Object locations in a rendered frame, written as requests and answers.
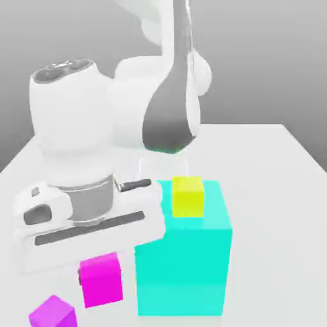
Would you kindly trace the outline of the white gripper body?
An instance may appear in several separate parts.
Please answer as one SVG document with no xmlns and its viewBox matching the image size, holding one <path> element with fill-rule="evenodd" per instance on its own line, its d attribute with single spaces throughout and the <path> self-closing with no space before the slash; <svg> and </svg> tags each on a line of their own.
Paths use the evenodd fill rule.
<svg viewBox="0 0 327 327">
<path fill-rule="evenodd" d="M 94 220 L 76 222 L 68 192 L 33 185 L 16 200 L 13 211 L 15 256 L 22 273 L 36 273 L 109 252 L 159 240 L 165 233 L 159 184 L 113 192 L 111 210 Z"/>
</svg>

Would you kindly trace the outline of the small magenta cube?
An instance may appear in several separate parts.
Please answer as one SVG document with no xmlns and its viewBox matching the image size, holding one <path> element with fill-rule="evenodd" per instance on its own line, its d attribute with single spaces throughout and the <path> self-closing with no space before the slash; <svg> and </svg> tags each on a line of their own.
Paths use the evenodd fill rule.
<svg viewBox="0 0 327 327">
<path fill-rule="evenodd" d="M 83 260 L 79 268 L 85 308 L 123 299 L 122 271 L 116 252 Z"/>
</svg>

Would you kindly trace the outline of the small purple cube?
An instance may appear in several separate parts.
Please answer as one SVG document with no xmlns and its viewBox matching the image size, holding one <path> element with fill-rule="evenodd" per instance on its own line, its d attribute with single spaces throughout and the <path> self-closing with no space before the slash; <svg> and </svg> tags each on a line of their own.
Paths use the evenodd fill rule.
<svg viewBox="0 0 327 327">
<path fill-rule="evenodd" d="M 56 295 L 29 314 L 32 327 L 78 327 L 75 308 Z"/>
</svg>

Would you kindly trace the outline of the small yellow cube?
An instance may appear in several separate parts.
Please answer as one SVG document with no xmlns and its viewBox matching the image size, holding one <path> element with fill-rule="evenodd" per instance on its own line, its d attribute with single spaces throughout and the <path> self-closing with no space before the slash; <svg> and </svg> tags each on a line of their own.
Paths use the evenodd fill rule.
<svg viewBox="0 0 327 327">
<path fill-rule="evenodd" d="M 204 214 L 204 185 L 200 176 L 172 178 L 174 218 L 201 218 Z"/>
</svg>

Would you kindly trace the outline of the large cyan box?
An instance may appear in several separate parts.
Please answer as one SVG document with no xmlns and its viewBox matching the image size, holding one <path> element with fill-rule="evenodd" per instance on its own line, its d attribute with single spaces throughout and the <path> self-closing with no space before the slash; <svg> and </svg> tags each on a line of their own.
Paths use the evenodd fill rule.
<svg viewBox="0 0 327 327">
<path fill-rule="evenodd" d="M 140 316 L 221 316 L 232 224 L 217 181 L 205 180 L 201 218 L 174 218 L 172 186 L 161 181 L 164 237 L 135 248 Z"/>
</svg>

